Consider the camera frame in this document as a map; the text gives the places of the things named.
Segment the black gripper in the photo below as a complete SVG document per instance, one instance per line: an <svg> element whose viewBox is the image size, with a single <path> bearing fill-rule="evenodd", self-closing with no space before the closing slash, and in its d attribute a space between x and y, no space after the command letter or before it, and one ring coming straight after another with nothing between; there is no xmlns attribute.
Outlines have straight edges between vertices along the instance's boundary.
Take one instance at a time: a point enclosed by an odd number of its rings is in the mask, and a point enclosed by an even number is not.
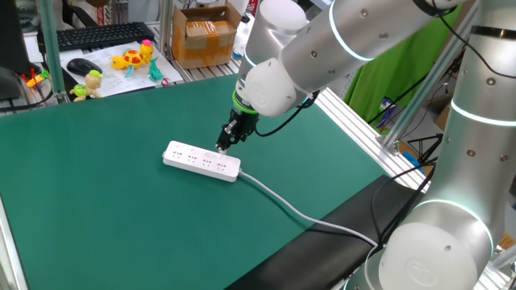
<svg viewBox="0 0 516 290"><path fill-rule="evenodd" d="M218 153L226 155L227 150L236 144L243 143L252 134L258 119L258 113L244 112L236 107L231 109L229 123L223 125L215 147Z"/></svg>

